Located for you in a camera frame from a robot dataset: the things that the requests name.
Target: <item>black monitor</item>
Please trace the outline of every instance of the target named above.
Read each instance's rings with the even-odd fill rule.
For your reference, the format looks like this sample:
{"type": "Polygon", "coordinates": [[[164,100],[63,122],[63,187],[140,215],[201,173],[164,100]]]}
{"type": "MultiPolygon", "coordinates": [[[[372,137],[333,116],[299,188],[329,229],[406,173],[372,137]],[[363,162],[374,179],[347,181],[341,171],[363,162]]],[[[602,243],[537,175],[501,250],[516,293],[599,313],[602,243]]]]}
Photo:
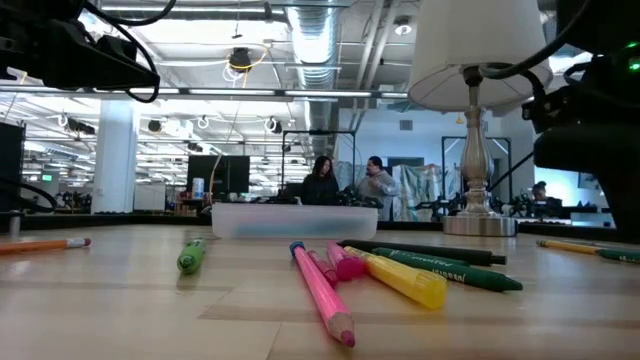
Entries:
{"type": "MultiPolygon", "coordinates": [[[[217,159],[215,155],[189,156],[187,191],[191,191],[194,178],[203,178],[204,192],[209,192],[209,179],[217,159]]],[[[249,192],[250,167],[249,156],[223,156],[213,177],[213,192],[216,194],[249,192]]]]}

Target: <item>pink marker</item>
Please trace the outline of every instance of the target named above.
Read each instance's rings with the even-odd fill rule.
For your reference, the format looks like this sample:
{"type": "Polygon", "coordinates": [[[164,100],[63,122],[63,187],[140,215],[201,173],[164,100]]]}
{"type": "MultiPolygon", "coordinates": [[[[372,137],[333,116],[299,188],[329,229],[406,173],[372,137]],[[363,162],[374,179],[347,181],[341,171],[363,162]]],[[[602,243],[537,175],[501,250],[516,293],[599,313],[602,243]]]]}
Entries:
{"type": "Polygon", "coordinates": [[[349,281],[355,277],[361,276],[365,272],[366,264],[359,257],[348,254],[342,246],[331,241],[327,244],[327,252],[329,260],[336,269],[338,279],[349,281]]]}
{"type": "Polygon", "coordinates": [[[296,241],[289,246],[289,249],[291,250],[291,255],[298,262],[298,267],[300,267],[304,280],[311,291],[311,295],[313,295],[327,331],[344,345],[354,347],[356,338],[349,309],[331,288],[324,275],[311,260],[311,257],[304,251],[304,244],[296,241]]]}
{"type": "Polygon", "coordinates": [[[324,278],[327,279],[329,285],[333,288],[336,287],[336,285],[338,285],[338,276],[336,275],[336,271],[333,269],[333,266],[322,259],[320,255],[313,250],[307,251],[307,255],[309,255],[313,263],[316,264],[318,270],[320,270],[322,275],[324,275],[324,278]]]}

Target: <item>white column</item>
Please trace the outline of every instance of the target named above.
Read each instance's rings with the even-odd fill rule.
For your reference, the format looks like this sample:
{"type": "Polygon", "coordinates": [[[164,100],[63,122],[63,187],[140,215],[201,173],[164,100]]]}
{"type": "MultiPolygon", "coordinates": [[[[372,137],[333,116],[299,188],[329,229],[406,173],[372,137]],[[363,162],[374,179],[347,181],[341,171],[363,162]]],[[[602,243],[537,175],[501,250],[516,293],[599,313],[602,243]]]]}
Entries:
{"type": "Polygon", "coordinates": [[[133,101],[102,101],[91,213],[133,211],[139,125],[133,101]]]}

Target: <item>lamp base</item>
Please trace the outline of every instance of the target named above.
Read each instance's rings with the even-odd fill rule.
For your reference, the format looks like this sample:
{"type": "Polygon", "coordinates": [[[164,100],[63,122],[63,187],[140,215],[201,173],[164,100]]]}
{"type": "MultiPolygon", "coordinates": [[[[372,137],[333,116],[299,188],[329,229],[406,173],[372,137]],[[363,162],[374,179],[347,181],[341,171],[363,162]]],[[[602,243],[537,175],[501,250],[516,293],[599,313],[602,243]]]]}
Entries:
{"type": "Polygon", "coordinates": [[[443,231],[448,235],[513,237],[518,233],[515,219],[508,217],[445,216],[443,231]]]}

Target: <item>wooden table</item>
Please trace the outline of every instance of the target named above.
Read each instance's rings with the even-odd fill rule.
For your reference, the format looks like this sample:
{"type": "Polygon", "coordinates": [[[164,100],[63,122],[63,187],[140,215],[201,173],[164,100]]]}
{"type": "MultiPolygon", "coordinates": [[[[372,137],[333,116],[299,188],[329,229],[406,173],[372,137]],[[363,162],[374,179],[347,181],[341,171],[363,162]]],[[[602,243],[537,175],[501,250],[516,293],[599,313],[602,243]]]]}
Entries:
{"type": "MultiPolygon", "coordinates": [[[[539,237],[379,232],[381,241],[489,249],[524,283],[492,293],[449,282],[428,311],[369,278],[342,283],[356,321],[347,350],[325,334],[289,240],[211,240],[203,268],[176,258],[208,227],[23,232],[90,237],[90,249],[0,258],[0,359],[640,359],[640,266],[538,248],[539,237]]],[[[324,249],[324,241],[306,241],[324,249]]]]}

